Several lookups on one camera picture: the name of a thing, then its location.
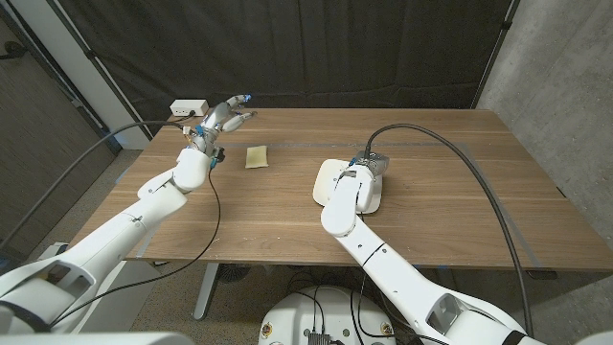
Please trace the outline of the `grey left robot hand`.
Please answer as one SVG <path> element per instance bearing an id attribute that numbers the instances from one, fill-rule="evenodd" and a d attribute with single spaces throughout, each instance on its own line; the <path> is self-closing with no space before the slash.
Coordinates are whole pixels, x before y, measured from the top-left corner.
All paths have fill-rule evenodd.
<path id="1" fill-rule="evenodd" d="M 238 111 L 243 104 L 251 99 L 250 94 L 239 94 L 214 106 L 205 119 L 190 131 L 188 135 L 189 148 L 212 156 L 215 150 L 215 141 L 222 132 L 235 131 L 244 122 L 258 114 L 257 111 L 246 113 Z"/>

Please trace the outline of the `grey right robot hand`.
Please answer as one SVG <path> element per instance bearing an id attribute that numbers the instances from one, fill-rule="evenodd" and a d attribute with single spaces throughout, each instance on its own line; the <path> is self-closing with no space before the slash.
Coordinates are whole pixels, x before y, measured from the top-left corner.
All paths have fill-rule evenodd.
<path id="1" fill-rule="evenodd" d="M 353 158 L 354 165 L 367 168 L 373 176 L 383 175 L 387 170 L 390 158 L 372 151 L 361 150 Z"/>

